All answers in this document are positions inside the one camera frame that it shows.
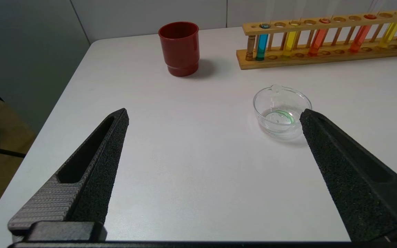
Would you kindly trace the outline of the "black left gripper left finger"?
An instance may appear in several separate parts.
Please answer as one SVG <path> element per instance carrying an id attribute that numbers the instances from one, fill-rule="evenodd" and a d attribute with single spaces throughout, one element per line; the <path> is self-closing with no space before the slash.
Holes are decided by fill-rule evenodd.
<path id="1" fill-rule="evenodd" d="M 122 108 L 94 129 L 9 220 L 14 241 L 38 222 L 105 222 L 128 125 Z"/>

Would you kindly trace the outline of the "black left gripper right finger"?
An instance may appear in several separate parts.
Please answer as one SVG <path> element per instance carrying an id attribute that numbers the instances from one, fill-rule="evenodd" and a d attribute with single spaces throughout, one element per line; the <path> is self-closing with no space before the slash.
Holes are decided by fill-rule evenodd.
<path id="1" fill-rule="evenodd" d="M 397 173 L 321 113 L 300 122 L 350 240 L 397 242 Z"/>

